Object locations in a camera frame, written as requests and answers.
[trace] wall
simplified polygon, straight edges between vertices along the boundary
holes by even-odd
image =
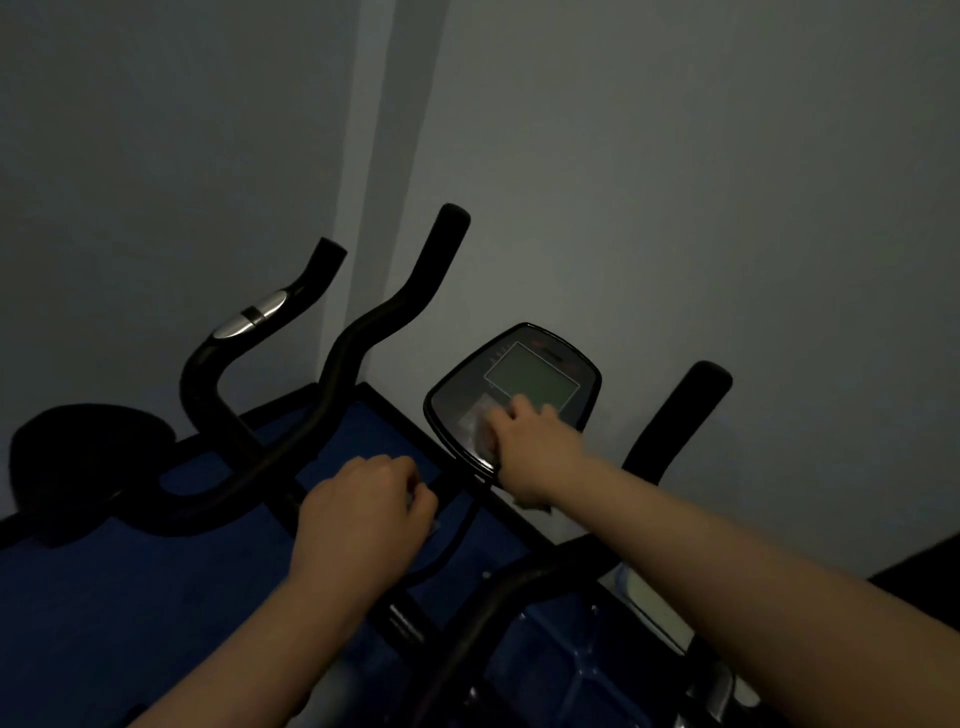
[[[473,227],[369,380],[427,389],[517,321],[600,367],[625,455],[685,369],[728,399],[664,486],[860,574],[960,524],[957,10],[452,0],[387,294]]]
[[[140,407],[187,434],[182,362],[332,233],[355,4],[0,12],[3,457],[20,424],[68,402]],[[238,362],[228,401],[308,382],[319,324],[318,308]]]

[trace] blue floor mat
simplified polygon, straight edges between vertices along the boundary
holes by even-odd
[[[269,441],[300,412],[262,427]],[[311,487],[356,455],[408,454],[429,482],[437,467],[368,406],[356,402],[317,459],[299,475]],[[165,476],[171,491],[205,490],[228,474],[212,453]],[[414,568],[431,561],[469,505],[465,494],[443,511],[440,528]],[[150,704],[220,644],[286,572],[292,541],[264,507],[215,531],[166,539],[110,520],[75,544],[48,550],[24,542],[0,551],[0,710],[8,728],[104,728],[130,706]],[[526,552],[502,522],[481,510],[463,546],[437,576],[412,594],[445,624],[484,572]],[[623,692],[608,675],[659,672],[653,643],[627,658],[607,610],[577,595],[529,608],[494,654],[487,677],[531,726],[645,726],[659,690]],[[342,725],[382,726],[409,674],[394,651],[365,624],[345,649],[335,674],[348,674]]]

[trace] handlebar grip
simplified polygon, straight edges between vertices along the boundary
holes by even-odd
[[[400,289],[409,296],[408,304],[423,310],[430,303],[430,299],[444,281],[446,271],[460,249],[460,243],[467,235],[469,227],[469,213],[462,207],[446,203],[440,208],[410,278]]]
[[[324,258],[333,260],[328,256],[336,248],[335,265],[339,266],[345,254],[334,243],[322,241],[324,250],[319,247],[306,270],[285,289],[289,300],[272,318],[251,321],[251,328],[230,338],[211,336],[184,367],[180,380],[184,409],[215,449],[229,454],[228,462],[241,467],[220,485],[198,494],[175,496],[159,487],[139,492],[118,503],[116,515],[149,533],[189,536],[240,518],[264,497],[270,497],[271,491],[283,495],[287,486],[295,484],[294,476],[340,425],[367,351],[413,321],[430,303],[467,234],[469,222],[469,215],[460,207],[447,204],[441,208],[410,278],[388,301],[340,333],[324,364],[313,407],[279,440],[263,448],[216,394],[216,383],[233,360],[296,318],[323,293],[321,288],[326,288],[336,272]],[[296,524],[297,497],[270,497],[270,504],[281,522]]]
[[[712,361],[698,361],[643,428],[621,466],[658,485],[667,467],[710,412],[733,387],[730,372]]]

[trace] handlebar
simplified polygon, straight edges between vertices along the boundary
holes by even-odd
[[[643,429],[623,469],[660,483],[664,471],[733,385],[722,367],[694,364]],[[528,554],[485,581],[458,610],[414,675],[395,725],[439,728],[479,680],[514,618],[529,604],[594,581],[620,557],[591,534]]]
[[[118,503],[117,516],[148,533],[191,536],[240,518],[270,489],[293,482],[340,425],[366,353],[430,303],[469,223],[460,207],[441,207],[410,277],[388,301],[340,333],[324,364],[316,402],[297,425],[266,447],[223,402],[217,382],[233,361],[300,316],[333,281],[346,253],[321,240],[296,281],[214,331],[183,368],[180,399],[187,416],[236,472],[194,495],[175,495],[158,485],[128,494]],[[280,502],[294,511],[299,505],[295,498]],[[290,517],[296,523],[295,512],[281,520],[289,522]]]

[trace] stationary bike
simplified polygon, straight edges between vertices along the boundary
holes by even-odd
[[[226,321],[184,365],[180,378],[183,409],[233,473],[213,488],[186,496],[164,490],[155,478],[111,481],[82,507],[78,503],[83,499],[77,497],[66,507],[61,505],[58,524],[63,525],[64,513],[78,511],[87,523],[114,517],[158,536],[191,536],[232,522],[264,503],[295,535],[305,496],[296,474],[329,441],[344,418],[366,353],[413,321],[430,303],[464,240],[469,221],[469,215],[455,205],[441,208],[408,280],[388,301],[337,337],[306,414],[281,437],[264,445],[223,402],[217,383],[233,361],[323,295],[346,252],[322,239],[295,281]],[[486,409],[522,392],[537,405],[552,403],[565,422],[582,430],[601,381],[597,367],[572,344],[544,328],[520,324],[478,349],[427,393],[424,415],[454,456],[464,488],[478,495],[479,503],[479,495],[496,485],[497,474],[495,453],[482,432]],[[649,482],[659,482],[731,386],[730,375],[717,365],[695,364],[637,439],[623,468]],[[476,512],[477,507],[471,508],[462,531],[469,528]],[[461,542],[458,533],[451,542],[453,549]],[[414,678],[391,724],[443,726],[451,719],[516,724],[516,717],[506,715],[503,701],[483,676],[511,622],[529,604],[596,581],[616,567],[619,559],[592,535],[539,549],[493,573],[439,630],[409,595],[409,589],[436,574],[451,555],[448,548],[434,564],[408,574],[369,615],[373,626],[414,667]],[[678,691],[678,720],[688,726],[718,725],[724,711],[709,702],[718,690],[716,680],[709,678],[716,672],[715,656],[700,651],[708,655],[706,667],[696,680],[691,678],[688,690]]]

